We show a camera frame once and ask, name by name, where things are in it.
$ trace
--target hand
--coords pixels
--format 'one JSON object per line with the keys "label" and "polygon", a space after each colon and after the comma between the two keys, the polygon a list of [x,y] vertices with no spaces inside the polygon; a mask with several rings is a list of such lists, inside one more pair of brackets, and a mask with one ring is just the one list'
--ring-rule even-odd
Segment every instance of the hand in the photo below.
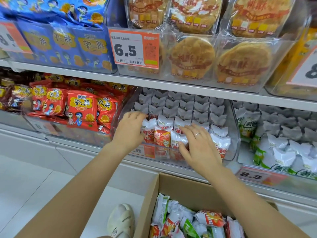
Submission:
{"label": "hand", "polygon": [[201,176],[209,180],[211,174],[222,168],[222,161],[210,134],[201,126],[193,124],[193,126],[180,127],[185,133],[188,143],[188,151],[183,143],[179,144],[179,151],[187,161],[187,163]]}
{"label": "hand", "polygon": [[141,125],[146,117],[147,114],[141,112],[125,113],[111,142],[114,148],[121,150],[125,156],[137,148],[145,138],[145,134],[141,134]]}

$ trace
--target cookie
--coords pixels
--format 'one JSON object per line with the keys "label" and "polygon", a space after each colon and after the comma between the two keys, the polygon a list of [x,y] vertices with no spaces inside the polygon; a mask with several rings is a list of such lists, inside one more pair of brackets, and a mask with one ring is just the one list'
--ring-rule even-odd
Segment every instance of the cookie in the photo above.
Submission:
{"label": "cookie", "polygon": [[172,0],[171,22],[184,33],[207,34],[217,28],[222,0]]}
{"label": "cookie", "polygon": [[211,68],[214,59],[215,50],[210,42],[204,38],[187,36],[170,51],[171,75],[201,79]]}
{"label": "cookie", "polygon": [[163,24],[168,0],[129,0],[131,22],[141,29],[155,29]]}
{"label": "cookie", "polygon": [[293,3],[294,0],[235,0],[230,29],[238,37],[277,36]]}
{"label": "cookie", "polygon": [[217,59],[217,82],[253,86],[268,71],[271,61],[272,53],[268,44],[240,43]]}

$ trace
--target barcode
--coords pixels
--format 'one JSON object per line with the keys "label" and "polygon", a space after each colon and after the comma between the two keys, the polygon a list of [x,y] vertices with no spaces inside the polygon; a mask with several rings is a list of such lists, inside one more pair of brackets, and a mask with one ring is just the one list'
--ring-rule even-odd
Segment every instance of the barcode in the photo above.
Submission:
{"label": "barcode", "polygon": [[127,59],[118,59],[118,62],[131,63],[131,64],[142,64],[142,62],[140,62],[140,61],[133,61],[133,60],[127,60]]}

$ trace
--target white floor tile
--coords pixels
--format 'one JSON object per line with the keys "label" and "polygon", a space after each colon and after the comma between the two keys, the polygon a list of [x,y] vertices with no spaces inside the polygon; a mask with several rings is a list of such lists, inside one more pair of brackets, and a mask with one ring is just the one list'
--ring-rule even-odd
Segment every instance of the white floor tile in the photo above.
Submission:
{"label": "white floor tile", "polygon": [[14,237],[72,178],[71,175],[53,171],[0,232],[0,238]]}
{"label": "white floor tile", "polygon": [[0,156],[0,231],[51,172],[46,168]]}
{"label": "white floor tile", "polygon": [[134,225],[136,226],[143,200],[144,196],[112,187],[106,187],[81,235],[81,238],[95,238],[110,235],[107,233],[108,218],[114,207],[120,203],[131,205],[135,218]]}

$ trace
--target forearm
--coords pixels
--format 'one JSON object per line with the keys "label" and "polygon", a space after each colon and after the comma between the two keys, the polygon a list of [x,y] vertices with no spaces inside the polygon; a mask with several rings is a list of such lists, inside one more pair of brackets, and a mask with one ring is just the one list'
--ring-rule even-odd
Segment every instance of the forearm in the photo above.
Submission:
{"label": "forearm", "polygon": [[16,236],[80,237],[102,192],[125,156],[111,143],[85,166]]}
{"label": "forearm", "polygon": [[239,220],[249,238],[309,237],[247,188],[231,170],[218,169],[208,180]]}

